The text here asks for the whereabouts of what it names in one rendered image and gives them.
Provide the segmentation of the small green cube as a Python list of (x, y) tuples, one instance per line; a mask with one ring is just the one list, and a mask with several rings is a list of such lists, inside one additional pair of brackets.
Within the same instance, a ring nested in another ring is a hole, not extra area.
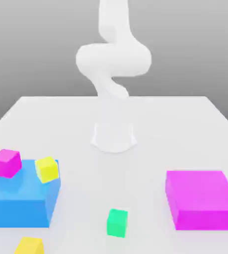
[(107, 218), (107, 235), (125, 238), (127, 221), (127, 211), (111, 209)]

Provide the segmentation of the small yellow cube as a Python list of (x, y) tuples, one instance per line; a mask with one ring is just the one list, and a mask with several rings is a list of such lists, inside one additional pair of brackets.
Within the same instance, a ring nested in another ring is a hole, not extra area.
[(44, 254), (43, 241), (40, 238), (22, 237), (14, 254)]
[(35, 169), (38, 178), (43, 184), (59, 178), (58, 163), (51, 156), (36, 160)]

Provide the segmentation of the large magenta box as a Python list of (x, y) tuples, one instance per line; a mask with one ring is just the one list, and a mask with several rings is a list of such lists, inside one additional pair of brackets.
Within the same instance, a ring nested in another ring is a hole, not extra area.
[(165, 193), (176, 230), (228, 230), (222, 171), (167, 171)]

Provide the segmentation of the small magenta cube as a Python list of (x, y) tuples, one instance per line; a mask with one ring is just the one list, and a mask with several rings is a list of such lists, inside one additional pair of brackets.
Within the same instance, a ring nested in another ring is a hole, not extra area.
[(9, 149), (0, 150), (0, 177), (12, 178), (22, 168), (20, 152)]

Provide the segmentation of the large blue box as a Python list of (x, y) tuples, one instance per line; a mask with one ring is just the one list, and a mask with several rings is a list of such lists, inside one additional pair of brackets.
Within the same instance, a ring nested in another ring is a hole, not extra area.
[(22, 160), (13, 178), (0, 177), (0, 228), (48, 228), (60, 186), (60, 178), (43, 184), (35, 161)]

